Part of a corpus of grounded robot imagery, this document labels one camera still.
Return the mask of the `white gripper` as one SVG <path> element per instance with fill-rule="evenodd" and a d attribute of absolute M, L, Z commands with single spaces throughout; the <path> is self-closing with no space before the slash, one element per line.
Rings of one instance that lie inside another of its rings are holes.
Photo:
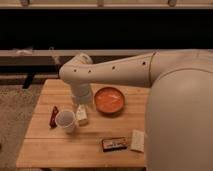
<path fill-rule="evenodd" d="M 76 104 L 88 104 L 92 101 L 93 92 L 89 84 L 72 84 L 71 91 Z"/>

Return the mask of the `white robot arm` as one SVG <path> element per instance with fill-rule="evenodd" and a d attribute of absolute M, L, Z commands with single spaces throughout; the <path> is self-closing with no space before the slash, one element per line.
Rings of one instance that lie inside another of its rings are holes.
<path fill-rule="evenodd" d="M 147 171 L 213 171 L 213 53 L 155 51 L 98 64 L 80 53 L 59 76 L 78 102 L 92 83 L 147 88 Z"/>

